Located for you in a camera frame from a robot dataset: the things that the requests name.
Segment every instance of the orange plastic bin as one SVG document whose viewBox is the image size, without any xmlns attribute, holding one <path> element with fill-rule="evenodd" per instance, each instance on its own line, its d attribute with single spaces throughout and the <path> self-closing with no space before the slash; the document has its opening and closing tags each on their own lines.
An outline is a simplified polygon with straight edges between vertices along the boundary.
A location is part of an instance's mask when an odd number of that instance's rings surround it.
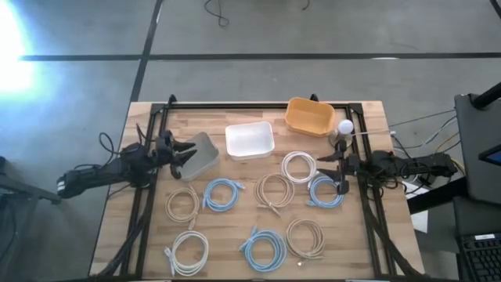
<svg viewBox="0 0 501 282">
<path fill-rule="evenodd" d="M 285 122 L 289 130 L 315 137 L 329 135 L 334 129 L 334 108 L 303 98 L 292 98 L 287 106 Z"/>
</svg>

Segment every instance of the keyboard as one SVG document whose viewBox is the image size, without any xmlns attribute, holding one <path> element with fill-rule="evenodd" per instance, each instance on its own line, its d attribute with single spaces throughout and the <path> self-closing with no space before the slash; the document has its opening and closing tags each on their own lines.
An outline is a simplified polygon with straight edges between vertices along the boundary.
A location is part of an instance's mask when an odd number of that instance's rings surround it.
<svg viewBox="0 0 501 282">
<path fill-rule="evenodd" d="M 461 236 L 458 243 L 473 281 L 501 281 L 501 233 Z"/>
</svg>

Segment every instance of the coiled cable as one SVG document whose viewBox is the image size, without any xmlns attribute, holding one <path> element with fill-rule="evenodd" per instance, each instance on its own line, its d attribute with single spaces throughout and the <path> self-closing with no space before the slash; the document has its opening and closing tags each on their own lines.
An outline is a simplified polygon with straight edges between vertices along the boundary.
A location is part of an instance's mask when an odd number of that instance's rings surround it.
<svg viewBox="0 0 501 282">
<path fill-rule="evenodd" d="M 272 261 L 267 265 L 257 263 L 252 257 L 252 248 L 257 240 L 266 240 L 273 246 L 275 254 L 273 255 Z M 287 247 L 279 234 L 271 230 L 262 230 L 258 232 L 256 226 L 252 229 L 250 238 L 247 239 L 238 250 L 243 251 L 249 266 L 261 273 L 277 270 L 283 264 L 287 255 Z"/>
<path fill-rule="evenodd" d="M 295 157 L 301 157 L 308 164 L 308 167 L 310 169 L 308 177 L 303 178 L 303 179 L 297 179 L 297 178 L 294 178 L 287 171 L 287 166 L 289 165 L 290 160 L 292 160 Z M 315 176 L 315 173 L 316 173 L 316 161 L 312 156 L 310 156 L 309 154 L 307 154 L 305 152 L 298 152 L 298 151 L 290 152 L 285 156 L 285 158 L 282 161 L 282 174 L 285 175 L 288 179 L 290 179 L 290 181 L 292 181 L 293 183 L 297 183 L 297 184 L 306 183 L 306 182 L 310 181 L 313 178 L 313 176 Z"/>
<path fill-rule="evenodd" d="M 212 190 L 217 185 L 224 185 L 232 189 L 232 198 L 226 204 L 216 203 L 211 199 Z M 204 192 L 204 200 L 202 202 L 202 208 L 209 207 L 213 211 L 217 212 L 226 212 L 230 208 L 232 208 L 236 201 L 238 200 L 238 189 L 244 189 L 242 183 L 238 183 L 237 181 L 233 181 L 231 179 L 215 179 L 207 184 L 207 188 L 205 188 Z"/>
<path fill-rule="evenodd" d="M 186 193 L 193 199 L 193 210 L 188 215 L 176 215 L 171 208 L 172 199 L 174 199 L 175 196 L 181 193 Z M 179 188 L 176 191 L 172 192 L 165 201 L 165 213 L 167 214 L 167 216 L 174 222 L 189 222 L 188 230 L 192 230 L 195 226 L 196 215 L 198 215 L 199 207 L 200 201 L 198 200 L 198 196 L 196 195 L 195 190 L 193 189 L 193 187 L 191 187 L 191 185 L 188 185 L 188 187 Z"/>
<path fill-rule="evenodd" d="M 318 199 L 318 197 L 316 196 L 316 190 L 322 183 L 330 184 L 336 190 L 338 183 L 335 183 L 330 177 L 326 175 L 322 175 L 319 173 L 317 173 L 317 175 L 318 176 L 316 176 L 308 183 L 308 190 L 310 191 L 310 200 L 308 201 L 307 205 L 310 207 L 321 207 L 321 208 L 337 207 L 344 200 L 344 195 L 334 194 L 334 201 L 324 202 Z"/>
<path fill-rule="evenodd" d="M 297 248 L 294 243 L 292 242 L 292 231 L 296 226 L 304 225 L 307 226 L 310 231 L 312 231 L 313 234 L 313 248 L 311 251 L 301 251 L 299 248 Z M 301 258 L 302 260 L 298 262 L 297 264 L 299 266 L 302 265 L 302 263 L 305 260 L 309 259 L 322 259 L 322 253 L 323 253 L 323 248 L 324 248 L 324 236 L 323 236 L 323 231 L 320 225 L 318 225 L 316 222 L 308 219 L 295 219 L 293 222 L 289 224 L 287 227 L 287 231 L 285 234 L 285 241 L 287 243 L 287 248 L 289 251 L 297 256 L 298 258 Z"/>
<path fill-rule="evenodd" d="M 186 266 L 183 265 L 178 261 L 178 259 L 175 257 L 175 253 L 178 250 L 179 245 L 182 244 L 186 239 L 190 237 L 197 237 L 202 241 L 202 244 L 204 246 L 203 250 L 203 255 L 200 261 L 192 264 L 191 266 Z M 175 276 L 176 273 L 179 273 L 183 275 L 184 277 L 191 277 L 198 273 L 205 265 L 205 262 L 207 262 L 207 257 L 209 255 L 209 242 L 207 241 L 207 238 L 200 232 L 197 231 L 185 231 L 181 234 L 179 234 L 172 245 L 172 250 L 169 247 L 166 247 L 164 249 L 165 255 L 169 258 L 169 261 L 171 263 L 171 274 L 172 276 Z"/>
<path fill-rule="evenodd" d="M 283 193 L 283 198 L 280 202 L 273 204 L 270 200 L 268 200 L 265 196 L 265 184 L 270 179 L 278 179 L 280 183 L 285 187 L 285 191 Z M 271 175 L 265 175 L 261 177 L 254 187 L 254 196 L 258 201 L 258 208 L 269 208 L 273 212 L 275 212 L 278 216 L 280 213 L 277 211 L 277 208 L 283 208 L 287 204 L 292 201 L 294 197 L 294 184 L 284 175 L 279 173 L 274 173 Z"/>
</svg>

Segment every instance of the wooden tabletop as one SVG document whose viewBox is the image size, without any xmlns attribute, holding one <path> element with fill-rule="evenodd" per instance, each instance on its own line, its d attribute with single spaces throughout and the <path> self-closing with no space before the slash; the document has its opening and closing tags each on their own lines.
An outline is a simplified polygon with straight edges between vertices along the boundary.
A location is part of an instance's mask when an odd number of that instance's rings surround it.
<svg viewBox="0 0 501 282">
<path fill-rule="evenodd" d="M 366 126 L 369 131 L 387 129 L 382 102 L 362 102 Z M 128 112 L 121 147 L 138 141 L 135 124 L 144 132 L 150 117 L 151 103 L 133 103 Z M 178 140 L 187 140 L 198 132 L 207 132 L 219 149 L 220 162 L 211 170 L 191 182 L 200 201 L 203 199 L 206 185 L 213 179 L 229 178 L 243 183 L 245 190 L 240 191 L 235 207 L 223 213 L 209 208 L 200 209 L 196 218 L 195 231 L 201 232 L 209 241 L 209 256 L 205 267 L 193 278 L 196 279 L 342 279 L 372 278 L 373 270 L 366 239 L 365 223 L 360 202 L 360 194 L 355 178 L 348 177 L 350 192 L 341 206 L 334 209 L 312 208 L 306 205 L 309 194 L 306 184 L 295 185 L 294 199 L 280 210 L 278 217 L 268 209 L 257 208 L 254 199 L 254 184 L 269 173 L 280 172 L 283 157 L 291 151 L 300 150 L 314 158 L 330 155 L 333 148 L 326 138 L 316 138 L 291 132 L 286 129 L 283 119 L 285 110 L 170 110 L 168 128 Z M 337 123 L 345 118 L 342 110 L 336 111 Z M 233 161 L 226 152 L 225 127 L 228 125 L 268 121 L 272 124 L 275 149 L 267 158 L 248 161 Z M 392 150 L 388 134 L 369 136 L 372 150 Z M 317 162 L 320 168 L 334 168 L 335 164 Z M 293 175 L 305 175 L 306 164 L 301 160 L 291 161 L 289 166 Z M 172 278 L 168 258 L 163 250 L 171 247 L 174 239 L 187 230 L 187 223 L 171 221 L 165 214 L 164 203 L 167 196 L 184 184 L 174 180 L 168 167 L 160 170 L 157 192 L 153 206 L 150 236 L 146 251 L 143 271 L 144 279 Z M 123 186 L 112 186 L 111 191 Z M 281 198 L 282 188 L 278 183 L 266 186 L 266 195 L 271 201 Z M 332 200 L 332 187 L 321 186 L 318 195 L 322 201 Z M 231 197 L 227 188 L 217 188 L 212 198 L 226 202 Z M 127 233 L 128 220 L 132 208 L 134 190 L 127 188 L 110 198 L 106 203 L 99 239 L 92 261 L 91 273 L 98 273 L 115 255 Z M 402 189 L 384 191 L 384 210 L 391 239 L 411 265 L 420 272 L 424 271 L 420 252 L 411 222 L 409 209 Z M 189 213 L 192 200 L 188 196 L 176 196 L 172 205 L 174 212 Z M 260 230 L 274 230 L 282 236 L 286 227 L 294 219 L 316 221 L 325 233 L 325 258 L 306 262 L 298 266 L 299 259 L 287 253 L 284 264 L 275 272 L 258 273 L 249 267 L 238 247 L 251 235 L 253 226 Z M 313 242 L 307 228 L 298 228 L 293 235 L 294 243 L 307 251 Z M 381 245 L 378 244 L 380 258 L 384 264 Z M 269 262 L 273 256 L 272 247 L 257 242 L 254 257 L 259 262 Z M 133 249 L 131 268 L 137 257 L 137 248 Z M 189 239 L 182 244 L 177 253 L 178 260 L 191 264 L 201 257 L 201 243 Z"/>
</svg>

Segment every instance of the blue coiled cable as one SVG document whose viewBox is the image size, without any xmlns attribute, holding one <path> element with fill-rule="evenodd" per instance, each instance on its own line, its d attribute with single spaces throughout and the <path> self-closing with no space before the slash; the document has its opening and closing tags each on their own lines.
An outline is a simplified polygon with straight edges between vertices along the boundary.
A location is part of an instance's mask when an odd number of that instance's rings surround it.
<svg viewBox="0 0 501 282">
<path fill-rule="evenodd" d="M 257 240 L 266 240 L 273 246 L 275 254 L 273 255 L 272 261 L 267 265 L 257 263 L 252 257 L 252 248 Z M 279 234 L 271 230 L 262 230 L 258 232 L 258 228 L 256 226 L 252 229 L 250 238 L 247 239 L 238 250 L 243 251 L 245 259 L 249 263 L 250 267 L 261 273 L 277 270 L 285 261 L 287 254 L 287 247 L 283 238 Z"/>
<path fill-rule="evenodd" d="M 334 201 L 331 202 L 324 202 L 318 199 L 316 196 L 316 189 L 320 186 L 322 183 L 328 183 L 334 187 L 334 189 L 337 188 L 337 184 L 328 176 L 321 175 L 321 176 L 316 176 L 314 177 L 309 183 L 308 183 L 308 189 L 310 190 L 310 200 L 308 201 L 308 206 L 310 207 L 321 207 L 321 208 L 335 208 L 337 207 L 343 200 L 344 200 L 344 195 L 335 195 Z"/>
<path fill-rule="evenodd" d="M 226 204 L 219 204 L 214 202 L 211 199 L 211 193 L 212 190 L 217 186 L 217 185 L 224 185 L 232 189 L 232 198 L 231 200 L 226 203 Z M 231 179 L 215 179 L 209 184 L 207 184 L 207 188 L 205 189 L 204 193 L 204 201 L 202 202 L 202 208 L 209 207 L 213 211 L 217 212 L 226 212 L 230 208 L 232 208 L 236 201 L 238 200 L 238 189 L 243 189 L 242 183 L 238 183 L 237 181 L 233 181 Z"/>
</svg>

